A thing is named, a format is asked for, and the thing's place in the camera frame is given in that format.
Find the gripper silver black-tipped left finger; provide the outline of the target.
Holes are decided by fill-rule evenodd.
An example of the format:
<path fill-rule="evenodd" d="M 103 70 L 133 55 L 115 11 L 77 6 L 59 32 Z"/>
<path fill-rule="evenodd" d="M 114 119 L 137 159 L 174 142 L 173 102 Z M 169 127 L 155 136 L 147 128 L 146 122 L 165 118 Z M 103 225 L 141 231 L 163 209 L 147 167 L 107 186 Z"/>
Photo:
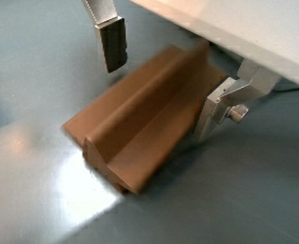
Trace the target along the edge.
<path fill-rule="evenodd" d="M 113 72 L 127 58 L 123 18 L 117 14 L 113 0 L 82 0 L 82 3 L 99 38 L 106 71 Z"/>

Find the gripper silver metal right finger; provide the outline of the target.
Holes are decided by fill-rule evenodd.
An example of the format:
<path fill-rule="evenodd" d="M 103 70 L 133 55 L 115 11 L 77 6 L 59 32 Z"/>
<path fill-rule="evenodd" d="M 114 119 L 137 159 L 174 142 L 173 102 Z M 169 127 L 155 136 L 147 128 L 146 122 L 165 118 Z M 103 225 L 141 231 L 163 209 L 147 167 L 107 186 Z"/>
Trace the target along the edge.
<path fill-rule="evenodd" d="M 281 77 L 253 61 L 244 59 L 237 79 L 227 77 L 203 100 L 194 137 L 205 141 L 213 128 L 225 119 L 238 123 L 249 109 L 245 104 L 265 96 Z"/>

